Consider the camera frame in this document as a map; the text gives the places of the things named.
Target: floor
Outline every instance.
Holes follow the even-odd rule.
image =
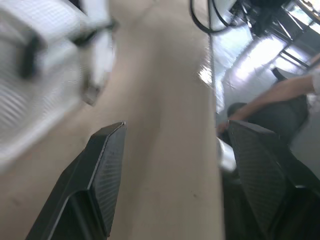
[[[212,38],[216,85],[216,123],[227,119],[228,107],[236,102],[248,103],[265,92],[276,81],[275,67],[302,74],[294,61],[278,53],[285,43],[273,34],[252,37],[248,26],[235,28]],[[288,50],[307,61],[310,56],[292,46]]]
[[[209,40],[186,0],[112,0],[117,60],[95,107],[71,113],[0,176],[0,236],[28,234],[62,171],[90,135],[127,122],[111,240],[220,240],[215,98]],[[207,3],[197,14],[207,20]]]

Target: beige tabletop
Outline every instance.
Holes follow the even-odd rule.
[[[206,22],[207,3],[198,4]],[[200,78],[209,77],[208,36],[186,0],[112,0],[111,13],[120,22],[111,79],[94,108],[71,113],[0,176],[0,238],[24,239],[89,136],[126,121],[110,239],[222,240],[215,97]]]

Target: person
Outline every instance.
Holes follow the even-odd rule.
[[[260,125],[290,144],[309,115],[307,94],[320,95],[320,69],[310,74],[278,81],[249,103],[235,103],[228,109],[228,121],[217,126],[225,135],[229,121],[241,120]]]

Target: dark pants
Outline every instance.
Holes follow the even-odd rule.
[[[232,104],[227,110],[228,117],[244,105],[246,103],[237,102]],[[293,137],[308,118],[308,115],[307,96],[302,95],[289,101],[270,104],[252,114],[246,121],[275,132],[283,142],[290,144]]]

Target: blurred object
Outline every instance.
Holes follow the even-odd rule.
[[[83,100],[96,102],[114,58],[107,3],[0,1],[0,172]]]
[[[320,181],[277,135],[231,121],[239,181],[266,240],[319,239]]]
[[[104,127],[56,182],[26,240],[105,240],[121,181],[126,127]]]
[[[194,0],[189,0],[189,10],[191,18],[194,24],[203,32],[207,34],[220,34],[224,33],[231,28],[241,27],[247,24],[251,29],[252,34],[262,37],[267,28],[272,24],[275,15],[278,10],[283,6],[287,5],[291,0],[237,0],[237,1],[226,1],[224,4],[222,0],[211,0],[214,13],[212,15],[213,27],[204,26],[197,18],[194,11]],[[223,14],[229,8],[231,8],[232,3],[234,3],[230,12],[232,17],[230,21],[227,22]],[[224,27],[214,28],[216,26],[216,19],[218,18]]]
[[[219,138],[216,139],[216,143],[217,159],[220,162],[220,169],[229,174],[234,173],[237,169],[234,150]]]

